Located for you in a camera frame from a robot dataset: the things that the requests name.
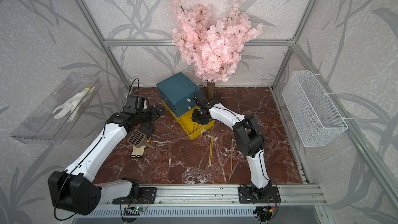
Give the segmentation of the yellow bottom drawer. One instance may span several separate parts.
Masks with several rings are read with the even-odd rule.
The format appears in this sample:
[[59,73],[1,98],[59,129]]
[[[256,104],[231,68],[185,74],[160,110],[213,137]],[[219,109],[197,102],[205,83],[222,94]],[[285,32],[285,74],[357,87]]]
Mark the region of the yellow bottom drawer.
[[187,134],[188,138],[190,140],[193,140],[197,138],[198,136],[202,135],[205,131],[209,130],[215,125],[215,121],[211,121],[207,125],[201,125],[196,122],[192,121],[192,114],[194,110],[197,110],[198,107],[196,106],[195,108],[189,110],[185,114],[181,115],[180,117],[177,117],[173,115],[175,120],[180,124],[182,129],[185,131]]

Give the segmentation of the teal yellow drawer box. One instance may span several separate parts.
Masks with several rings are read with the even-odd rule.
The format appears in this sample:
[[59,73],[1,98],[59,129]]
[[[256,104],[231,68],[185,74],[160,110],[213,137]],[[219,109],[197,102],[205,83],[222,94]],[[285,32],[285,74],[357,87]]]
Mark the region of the teal yellow drawer box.
[[201,92],[182,72],[157,83],[157,89],[166,109],[177,117],[197,106],[194,97]]

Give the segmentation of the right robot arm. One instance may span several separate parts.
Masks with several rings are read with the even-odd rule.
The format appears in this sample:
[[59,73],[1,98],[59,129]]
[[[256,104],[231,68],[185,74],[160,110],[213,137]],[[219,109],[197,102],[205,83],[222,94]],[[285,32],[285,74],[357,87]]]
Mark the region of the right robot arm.
[[211,120],[217,120],[229,127],[234,133],[239,151],[247,158],[253,190],[263,194],[269,192],[272,184],[264,161],[266,138],[256,118],[238,114],[216,99],[209,101],[202,93],[195,96],[194,101],[198,109],[194,110],[192,121],[205,125]]

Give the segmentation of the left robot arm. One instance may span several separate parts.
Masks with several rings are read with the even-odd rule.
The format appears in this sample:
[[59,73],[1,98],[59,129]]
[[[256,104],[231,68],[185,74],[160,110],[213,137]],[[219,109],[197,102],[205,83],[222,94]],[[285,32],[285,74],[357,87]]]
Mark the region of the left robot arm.
[[54,171],[48,178],[51,202],[55,210],[88,215],[99,204],[134,194],[134,181],[118,179],[94,184],[100,167],[113,149],[137,125],[152,123],[164,114],[160,104],[143,110],[115,113],[91,145],[64,171]]

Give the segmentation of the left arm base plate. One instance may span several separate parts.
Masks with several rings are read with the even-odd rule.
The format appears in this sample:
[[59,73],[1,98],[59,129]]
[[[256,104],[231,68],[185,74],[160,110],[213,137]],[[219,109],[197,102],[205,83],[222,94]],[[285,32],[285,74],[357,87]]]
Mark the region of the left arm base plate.
[[156,187],[134,187],[129,195],[124,198],[117,198],[112,201],[112,204],[154,204],[157,194]]

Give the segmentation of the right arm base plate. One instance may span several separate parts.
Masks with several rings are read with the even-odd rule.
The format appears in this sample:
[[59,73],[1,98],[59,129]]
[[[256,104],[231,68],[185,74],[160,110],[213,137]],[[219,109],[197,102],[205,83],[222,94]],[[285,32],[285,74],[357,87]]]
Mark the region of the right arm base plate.
[[281,202],[278,187],[266,186],[262,189],[256,187],[240,185],[238,187],[239,202],[242,204],[249,203],[269,203],[279,204]]

